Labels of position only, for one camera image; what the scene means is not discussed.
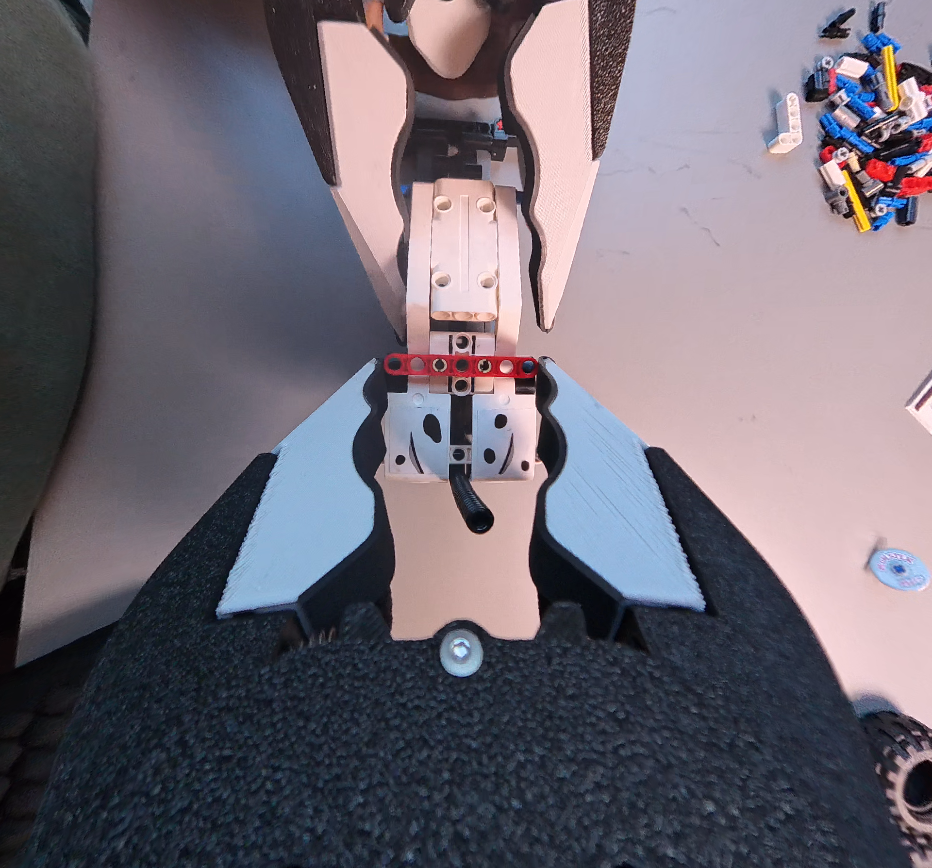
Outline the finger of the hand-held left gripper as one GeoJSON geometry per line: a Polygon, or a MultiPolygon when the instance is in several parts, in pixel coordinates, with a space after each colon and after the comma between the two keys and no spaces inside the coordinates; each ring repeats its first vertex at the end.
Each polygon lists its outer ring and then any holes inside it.
{"type": "Polygon", "coordinates": [[[504,66],[507,106],[526,143],[524,210],[534,235],[539,326],[553,327],[599,170],[593,154],[589,1],[545,4],[504,66]]]}
{"type": "Polygon", "coordinates": [[[318,23],[336,183],[333,198],[391,326],[406,333],[398,248],[409,231],[399,187],[411,132],[411,76],[387,40],[364,23],[318,23]]]}

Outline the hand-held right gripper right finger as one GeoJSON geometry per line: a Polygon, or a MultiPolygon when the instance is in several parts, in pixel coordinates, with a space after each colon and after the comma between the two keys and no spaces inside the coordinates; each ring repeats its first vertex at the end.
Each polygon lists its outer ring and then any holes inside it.
{"type": "Polygon", "coordinates": [[[556,363],[540,362],[537,385],[547,471],[532,532],[539,593],[705,612],[646,445],[556,363]]]}

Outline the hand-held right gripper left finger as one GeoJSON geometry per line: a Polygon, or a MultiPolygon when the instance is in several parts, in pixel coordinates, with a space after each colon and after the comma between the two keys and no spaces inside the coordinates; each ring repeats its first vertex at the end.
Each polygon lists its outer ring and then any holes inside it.
{"type": "Polygon", "coordinates": [[[276,446],[217,618],[294,610],[303,625],[336,625],[356,602],[390,613],[394,547],[375,479],[384,376],[365,364],[276,446]]]}

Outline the toy brick model car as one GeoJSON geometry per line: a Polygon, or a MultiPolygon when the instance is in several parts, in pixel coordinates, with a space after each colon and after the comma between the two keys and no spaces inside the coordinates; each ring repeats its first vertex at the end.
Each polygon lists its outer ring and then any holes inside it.
{"type": "Polygon", "coordinates": [[[449,484],[468,528],[490,509],[478,481],[529,480],[538,362],[517,352],[517,192],[490,180],[516,140],[498,124],[417,118],[406,266],[406,352],[386,357],[388,478],[449,484]]]}

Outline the white angled brick piece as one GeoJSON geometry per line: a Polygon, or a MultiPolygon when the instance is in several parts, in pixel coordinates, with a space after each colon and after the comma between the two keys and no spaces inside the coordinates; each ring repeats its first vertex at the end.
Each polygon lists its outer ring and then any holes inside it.
{"type": "Polygon", "coordinates": [[[776,135],[767,144],[771,154],[786,154],[797,149],[803,140],[799,97],[787,93],[775,104],[776,135]]]}

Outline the round grey disc piece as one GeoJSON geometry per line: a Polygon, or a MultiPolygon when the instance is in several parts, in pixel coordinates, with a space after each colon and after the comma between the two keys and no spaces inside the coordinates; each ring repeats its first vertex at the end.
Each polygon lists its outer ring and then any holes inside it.
{"type": "Polygon", "coordinates": [[[931,583],[926,564],[903,549],[876,550],[868,560],[868,569],[878,581],[900,592],[920,592],[931,583]]]}

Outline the pile of small brick pieces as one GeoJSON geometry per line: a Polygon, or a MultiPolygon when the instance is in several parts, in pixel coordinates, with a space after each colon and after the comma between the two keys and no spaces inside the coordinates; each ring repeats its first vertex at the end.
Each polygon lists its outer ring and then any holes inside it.
{"type": "Polygon", "coordinates": [[[899,58],[884,31],[885,1],[870,9],[861,50],[817,60],[805,101],[820,105],[818,171],[833,213],[859,233],[917,222],[931,191],[931,74],[899,58]]]}

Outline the sticker sheet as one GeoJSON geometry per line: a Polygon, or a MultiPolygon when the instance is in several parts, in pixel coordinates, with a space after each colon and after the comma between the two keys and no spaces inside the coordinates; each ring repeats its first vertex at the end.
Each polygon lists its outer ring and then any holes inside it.
{"type": "Polygon", "coordinates": [[[932,433],[931,397],[932,376],[929,372],[904,406],[929,434],[932,433]]]}

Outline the person's green sweatshirt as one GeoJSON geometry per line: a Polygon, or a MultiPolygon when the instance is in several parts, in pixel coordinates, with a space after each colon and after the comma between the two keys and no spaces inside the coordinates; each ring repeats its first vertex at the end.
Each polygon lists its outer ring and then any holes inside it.
{"type": "Polygon", "coordinates": [[[76,405],[94,307],[95,95],[56,0],[1,2],[1,581],[76,405]]]}

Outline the black toy tyre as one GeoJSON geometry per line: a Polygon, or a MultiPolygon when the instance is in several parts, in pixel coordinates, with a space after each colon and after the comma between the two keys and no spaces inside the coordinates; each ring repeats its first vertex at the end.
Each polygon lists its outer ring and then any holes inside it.
{"type": "Polygon", "coordinates": [[[916,840],[931,837],[931,731],[904,714],[861,719],[892,819],[916,840]]]}

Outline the black mesh chair seat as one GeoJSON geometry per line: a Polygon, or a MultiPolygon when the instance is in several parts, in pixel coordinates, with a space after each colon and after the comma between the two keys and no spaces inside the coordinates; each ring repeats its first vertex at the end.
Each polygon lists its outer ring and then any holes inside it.
{"type": "Polygon", "coordinates": [[[77,643],[1,678],[1,865],[29,839],[58,746],[98,646],[77,643]]]}

